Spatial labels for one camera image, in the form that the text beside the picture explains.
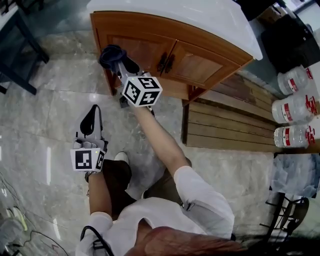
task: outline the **gray sleeve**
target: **gray sleeve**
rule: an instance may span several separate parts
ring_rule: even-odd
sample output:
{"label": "gray sleeve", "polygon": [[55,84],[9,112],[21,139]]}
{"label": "gray sleeve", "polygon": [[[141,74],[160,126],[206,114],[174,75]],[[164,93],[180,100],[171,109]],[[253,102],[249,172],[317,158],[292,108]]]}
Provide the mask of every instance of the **gray sleeve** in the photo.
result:
{"label": "gray sleeve", "polygon": [[184,205],[182,212],[208,235],[230,239],[233,225],[210,208],[210,205],[201,201],[193,201]]}

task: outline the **wooden panel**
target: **wooden panel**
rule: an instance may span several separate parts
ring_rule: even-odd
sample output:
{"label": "wooden panel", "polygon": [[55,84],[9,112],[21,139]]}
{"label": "wooden panel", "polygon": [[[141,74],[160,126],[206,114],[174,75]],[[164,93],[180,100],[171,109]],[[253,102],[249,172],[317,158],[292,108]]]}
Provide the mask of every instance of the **wooden panel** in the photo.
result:
{"label": "wooden panel", "polygon": [[178,99],[189,99],[189,86],[182,82],[157,77],[163,89],[162,95]]}
{"label": "wooden panel", "polygon": [[273,138],[263,137],[259,135],[253,135],[250,133],[228,130],[224,128],[217,128],[207,125],[189,123],[188,125],[188,134],[190,135],[200,135],[206,137],[220,138],[220,139],[228,139],[234,141],[242,141],[242,142],[253,142],[260,144],[268,144],[275,145]]}
{"label": "wooden panel", "polygon": [[275,120],[270,111],[254,106],[240,99],[236,99],[213,90],[209,90],[204,95],[202,95],[201,98],[211,102],[223,104],[225,106],[232,107],[234,109],[238,109],[256,115],[258,117],[262,117],[275,123]]}
{"label": "wooden panel", "polygon": [[269,99],[272,100],[272,102],[279,100],[276,96],[274,96],[271,92],[267,91],[266,89],[261,88],[259,85],[247,80],[243,79],[244,84],[252,89],[253,93],[257,96],[261,97],[261,100],[263,100],[264,96],[267,96]]}
{"label": "wooden panel", "polygon": [[271,105],[274,101],[278,100],[273,94],[268,92],[267,90],[261,88],[257,84],[247,80],[246,78],[234,74],[224,81],[221,82],[222,84],[232,87],[236,90],[244,90],[245,92],[251,94],[255,98]]}
{"label": "wooden panel", "polygon": [[[99,59],[100,54],[101,54],[101,45],[100,45],[100,40],[98,36],[98,31],[96,28],[96,24],[94,22],[94,14],[90,13],[90,20],[91,20],[91,25],[92,25],[92,31],[93,31],[93,36],[94,36],[94,41],[96,45],[96,57]],[[105,84],[107,88],[107,94],[108,95],[114,95],[116,94],[116,90],[111,86],[111,81],[112,81],[112,74],[110,71],[103,69],[104,76],[106,78],[107,83]]]}
{"label": "wooden panel", "polygon": [[[246,66],[247,64],[249,64],[253,59],[250,59],[247,63],[245,63],[243,66],[240,66],[237,70],[235,70],[233,73],[230,73],[229,75],[227,75],[226,77],[221,77],[220,80],[216,81],[216,83],[212,84],[211,86],[208,86],[208,90],[209,89],[212,89],[216,84],[220,83],[222,80],[230,77],[230,76],[233,76],[233,74],[235,72],[237,72],[238,70],[242,69],[244,66]],[[197,87],[196,89],[192,90],[191,93],[189,93],[189,100],[184,100],[182,102],[182,105],[183,106],[186,106],[188,105],[189,103],[195,101],[196,99],[198,99],[200,96],[204,95],[205,93],[207,92],[206,89],[203,89],[203,88],[200,88],[200,87]]]}
{"label": "wooden panel", "polygon": [[269,113],[272,113],[272,105],[265,103],[258,98],[255,99],[255,103],[253,103],[253,105],[255,105],[265,111],[268,111]]}
{"label": "wooden panel", "polygon": [[128,56],[136,63],[139,63],[139,66],[144,70],[152,70],[154,56],[158,55],[159,42],[141,40],[138,38],[125,38],[121,36],[112,36],[110,41],[114,45],[118,45],[122,49],[125,49]]}
{"label": "wooden panel", "polygon": [[163,55],[168,58],[176,43],[175,39],[165,36],[124,29],[113,31],[109,26],[98,29],[98,36],[102,49],[110,44],[119,45],[144,71],[154,76],[160,76],[158,64]]}
{"label": "wooden panel", "polygon": [[256,104],[256,98],[251,95],[251,90],[246,86],[233,88],[223,83],[218,83],[211,90],[251,104]]}
{"label": "wooden panel", "polygon": [[252,60],[245,51],[230,42],[200,28],[160,17],[137,12],[97,11],[92,14],[94,26],[114,31],[147,32],[189,42],[223,56],[242,66]]}
{"label": "wooden panel", "polygon": [[161,77],[210,89],[239,67],[238,64],[214,52],[178,41]]}
{"label": "wooden panel", "polygon": [[253,142],[244,142],[223,138],[212,138],[198,135],[188,135],[188,147],[209,148],[221,150],[239,150],[239,151],[255,151],[255,152],[281,152],[282,149],[272,145],[259,144]]}
{"label": "wooden panel", "polygon": [[187,52],[176,68],[178,76],[200,83],[206,82],[222,65],[206,58]]}
{"label": "wooden panel", "polygon": [[274,132],[264,128],[252,126],[246,123],[237,122],[217,116],[202,114],[197,112],[189,112],[188,122],[192,124],[199,124],[205,126],[212,126],[217,128],[224,128],[237,132],[260,135],[268,138],[274,137]]}
{"label": "wooden panel", "polygon": [[270,130],[272,132],[276,129],[275,125],[272,125],[272,124],[269,124],[266,122],[262,122],[260,120],[254,119],[252,117],[249,117],[249,116],[246,116],[243,114],[239,114],[239,113],[229,111],[226,109],[222,109],[222,108],[218,108],[218,107],[209,106],[206,104],[192,102],[189,105],[189,109],[192,112],[198,112],[198,113],[203,113],[203,114],[207,114],[207,115],[211,115],[211,116],[215,116],[215,117],[229,119],[229,120],[237,121],[240,123],[264,128],[264,129]]}

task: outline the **white shoe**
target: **white shoe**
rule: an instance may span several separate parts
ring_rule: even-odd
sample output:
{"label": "white shoe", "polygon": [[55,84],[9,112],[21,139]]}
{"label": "white shoe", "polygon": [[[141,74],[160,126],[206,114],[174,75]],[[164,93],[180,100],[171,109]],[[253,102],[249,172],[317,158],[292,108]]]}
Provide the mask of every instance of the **white shoe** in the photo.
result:
{"label": "white shoe", "polygon": [[127,164],[129,164],[129,158],[125,152],[119,152],[115,156],[114,161],[125,161]]}

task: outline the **marble floor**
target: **marble floor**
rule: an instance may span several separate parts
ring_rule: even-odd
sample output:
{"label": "marble floor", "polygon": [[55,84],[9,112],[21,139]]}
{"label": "marble floor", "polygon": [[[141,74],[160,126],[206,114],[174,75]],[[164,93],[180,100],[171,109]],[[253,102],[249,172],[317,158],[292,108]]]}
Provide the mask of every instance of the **marble floor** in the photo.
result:
{"label": "marble floor", "polygon": [[[107,158],[128,154],[132,180],[128,193],[139,198],[164,170],[129,108],[106,95],[102,68],[91,53],[56,54],[40,65],[31,83],[36,96],[16,84],[0,94],[0,213],[18,206],[29,230],[57,241],[74,255],[89,217],[88,186],[73,172],[70,148],[78,116],[93,104],[102,111],[103,136],[109,141]],[[156,119],[178,141],[193,167],[229,201],[235,215],[234,233],[265,234],[272,209],[265,204],[273,155],[185,147],[180,140],[182,104],[162,97],[154,107]],[[23,255],[65,255],[51,240],[33,233]]]}

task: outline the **cabinet door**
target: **cabinet door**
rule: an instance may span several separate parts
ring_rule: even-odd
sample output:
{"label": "cabinet door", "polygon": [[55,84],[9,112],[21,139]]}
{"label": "cabinet door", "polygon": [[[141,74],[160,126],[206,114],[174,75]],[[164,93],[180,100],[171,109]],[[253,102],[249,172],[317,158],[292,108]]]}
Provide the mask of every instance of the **cabinet door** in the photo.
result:
{"label": "cabinet door", "polygon": [[240,66],[209,50],[178,41],[161,77],[210,89]]}
{"label": "cabinet door", "polygon": [[176,40],[165,36],[126,30],[101,30],[100,47],[118,45],[144,71],[160,76]]}

